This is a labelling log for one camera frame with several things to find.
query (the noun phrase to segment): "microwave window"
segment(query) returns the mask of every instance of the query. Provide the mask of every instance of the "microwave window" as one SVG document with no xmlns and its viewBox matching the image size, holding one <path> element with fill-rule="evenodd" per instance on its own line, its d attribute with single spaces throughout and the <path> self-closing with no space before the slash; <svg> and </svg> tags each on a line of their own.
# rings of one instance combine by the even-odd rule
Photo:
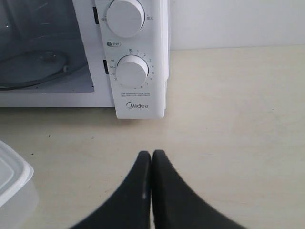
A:
<svg viewBox="0 0 305 229">
<path fill-rule="evenodd" d="M 0 0 L 0 90 L 47 87 L 94 90 L 72 0 Z"/>
</svg>

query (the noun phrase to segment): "countertop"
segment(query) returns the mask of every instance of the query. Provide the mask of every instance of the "countertop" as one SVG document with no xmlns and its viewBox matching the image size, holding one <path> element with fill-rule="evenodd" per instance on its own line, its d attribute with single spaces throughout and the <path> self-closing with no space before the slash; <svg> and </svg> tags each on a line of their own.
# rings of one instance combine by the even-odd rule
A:
<svg viewBox="0 0 305 229">
<path fill-rule="evenodd" d="M 305 46 L 174 51 L 166 116 L 113 108 L 0 108 L 0 139 L 33 167 L 24 229 L 72 226 L 139 151 L 164 149 L 184 180 L 250 229 L 305 227 Z"/>
</svg>

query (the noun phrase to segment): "clear plastic lid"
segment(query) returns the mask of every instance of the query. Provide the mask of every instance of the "clear plastic lid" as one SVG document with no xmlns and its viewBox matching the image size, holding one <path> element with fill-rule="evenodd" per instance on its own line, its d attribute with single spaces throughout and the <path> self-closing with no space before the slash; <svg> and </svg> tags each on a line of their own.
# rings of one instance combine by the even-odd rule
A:
<svg viewBox="0 0 305 229">
<path fill-rule="evenodd" d="M 0 207 L 33 176 L 33 168 L 11 147 L 0 141 Z"/>
</svg>

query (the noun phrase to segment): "white microwave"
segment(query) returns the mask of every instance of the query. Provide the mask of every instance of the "white microwave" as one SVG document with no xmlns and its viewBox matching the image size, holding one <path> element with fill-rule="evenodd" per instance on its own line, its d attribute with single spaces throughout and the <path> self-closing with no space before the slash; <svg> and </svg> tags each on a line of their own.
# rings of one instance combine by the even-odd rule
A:
<svg viewBox="0 0 305 229">
<path fill-rule="evenodd" d="M 0 0 L 0 106 L 162 118 L 169 39 L 167 0 Z"/>
</svg>

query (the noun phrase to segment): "power level knob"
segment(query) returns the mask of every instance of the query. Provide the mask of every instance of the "power level knob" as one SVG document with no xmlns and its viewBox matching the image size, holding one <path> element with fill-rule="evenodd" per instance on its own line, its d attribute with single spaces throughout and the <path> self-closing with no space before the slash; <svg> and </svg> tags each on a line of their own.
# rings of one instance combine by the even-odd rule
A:
<svg viewBox="0 0 305 229">
<path fill-rule="evenodd" d="M 144 21 L 144 9 L 137 0 L 114 0 L 107 11 L 108 26 L 120 37 L 135 36 Z"/>
<path fill-rule="evenodd" d="M 120 59 L 116 69 L 116 77 L 122 86 L 137 88 L 145 82 L 148 71 L 145 60 L 138 56 L 128 55 Z"/>
</svg>

